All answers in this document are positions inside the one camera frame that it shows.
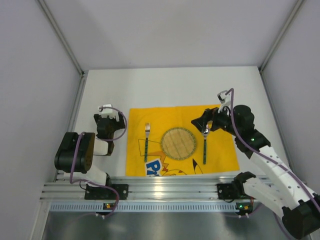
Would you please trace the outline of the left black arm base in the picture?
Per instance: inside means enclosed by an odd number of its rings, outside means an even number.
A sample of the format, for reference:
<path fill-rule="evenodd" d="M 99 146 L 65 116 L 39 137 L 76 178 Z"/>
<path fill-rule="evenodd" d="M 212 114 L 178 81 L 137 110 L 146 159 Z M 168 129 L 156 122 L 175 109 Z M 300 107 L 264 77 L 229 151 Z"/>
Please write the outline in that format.
<path fill-rule="evenodd" d="M 112 184 L 111 186 L 119 195 L 119 200 L 126 200 L 129 194 L 128 184 Z M 110 189 L 96 186 L 86 186 L 85 200 L 116 200 L 116 193 Z"/>

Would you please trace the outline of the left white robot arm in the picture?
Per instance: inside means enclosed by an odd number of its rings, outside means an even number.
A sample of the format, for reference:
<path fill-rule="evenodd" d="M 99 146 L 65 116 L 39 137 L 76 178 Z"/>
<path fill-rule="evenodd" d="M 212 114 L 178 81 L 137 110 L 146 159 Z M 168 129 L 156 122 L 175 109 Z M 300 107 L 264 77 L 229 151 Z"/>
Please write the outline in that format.
<path fill-rule="evenodd" d="M 126 130 L 127 120 L 123 113 L 117 115 L 95 114 L 94 132 L 66 132 L 54 157 L 58 171 L 69 174 L 70 183 L 86 182 L 94 187 L 111 187 L 108 173 L 93 164 L 94 156 L 111 156 L 115 148 L 115 132 Z"/>

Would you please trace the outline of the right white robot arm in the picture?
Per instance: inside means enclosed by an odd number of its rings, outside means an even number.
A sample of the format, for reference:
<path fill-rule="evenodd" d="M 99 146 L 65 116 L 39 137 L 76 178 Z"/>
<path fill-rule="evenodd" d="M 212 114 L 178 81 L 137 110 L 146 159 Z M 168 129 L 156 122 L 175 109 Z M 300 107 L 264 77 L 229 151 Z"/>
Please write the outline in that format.
<path fill-rule="evenodd" d="M 237 105 L 233 109 L 207 108 L 191 124 L 203 133 L 212 123 L 209 131 L 223 130 L 234 136 L 236 147 L 276 186 L 272 189 L 255 174 L 241 172 L 231 182 L 234 198 L 258 200 L 281 219 L 292 237 L 300 240 L 320 228 L 320 196 L 285 165 L 270 141 L 255 128 L 254 120 L 248 106 Z"/>

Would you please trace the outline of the green handled fork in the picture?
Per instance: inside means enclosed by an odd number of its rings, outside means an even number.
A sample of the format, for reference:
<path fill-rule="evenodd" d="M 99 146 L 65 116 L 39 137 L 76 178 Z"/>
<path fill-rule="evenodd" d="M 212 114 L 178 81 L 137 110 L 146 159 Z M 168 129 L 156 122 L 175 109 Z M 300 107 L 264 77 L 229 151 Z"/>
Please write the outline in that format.
<path fill-rule="evenodd" d="M 151 131 L 151 125 L 149 122 L 145 124 L 145 146 L 144 146 L 144 162 L 148 161 L 148 147 L 149 147 L 149 136 Z"/>

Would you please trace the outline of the green handled spoon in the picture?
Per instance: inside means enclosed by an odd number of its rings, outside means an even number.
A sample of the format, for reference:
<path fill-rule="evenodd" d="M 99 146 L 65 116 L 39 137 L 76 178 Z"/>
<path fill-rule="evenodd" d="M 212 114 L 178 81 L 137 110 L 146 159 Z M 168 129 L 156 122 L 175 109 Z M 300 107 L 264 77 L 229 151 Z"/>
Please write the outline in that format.
<path fill-rule="evenodd" d="M 209 135 L 209 126 L 206 125 L 204 130 L 202 131 L 203 136 L 203 164 L 205 165 L 207 163 L 207 137 Z"/>

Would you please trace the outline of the yellow cartoon print cloth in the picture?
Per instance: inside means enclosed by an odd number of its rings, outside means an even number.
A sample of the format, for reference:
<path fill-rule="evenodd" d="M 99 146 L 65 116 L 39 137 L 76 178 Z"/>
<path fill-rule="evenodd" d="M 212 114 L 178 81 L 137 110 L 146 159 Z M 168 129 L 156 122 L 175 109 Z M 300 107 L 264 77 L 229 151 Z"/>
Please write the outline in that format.
<path fill-rule="evenodd" d="M 233 138 L 223 130 L 204 137 L 191 121 L 214 105 L 132 108 L 127 130 L 130 177 L 216 174 L 240 169 Z"/>

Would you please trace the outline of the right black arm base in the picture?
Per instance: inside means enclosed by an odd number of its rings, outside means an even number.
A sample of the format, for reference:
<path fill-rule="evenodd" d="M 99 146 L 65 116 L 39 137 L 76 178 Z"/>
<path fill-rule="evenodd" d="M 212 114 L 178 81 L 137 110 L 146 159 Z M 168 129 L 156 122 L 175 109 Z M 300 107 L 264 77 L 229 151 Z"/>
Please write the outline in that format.
<path fill-rule="evenodd" d="M 250 199 L 250 197 L 245 194 L 243 187 L 237 183 L 218 183 L 216 187 L 219 200 L 228 202 Z"/>

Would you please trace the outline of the round woven bamboo plate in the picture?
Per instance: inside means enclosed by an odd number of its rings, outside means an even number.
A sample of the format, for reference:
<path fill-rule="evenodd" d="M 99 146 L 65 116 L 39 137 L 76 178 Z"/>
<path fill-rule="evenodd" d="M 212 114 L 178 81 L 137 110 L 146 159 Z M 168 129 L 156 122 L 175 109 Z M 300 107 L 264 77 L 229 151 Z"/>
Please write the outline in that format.
<path fill-rule="evenodd" d="M 184 127 L 174 127 L 163 134 L 160 146 L 168 158 L 182 161 L 194 154 L 197 140 L 190 130 Z"/>

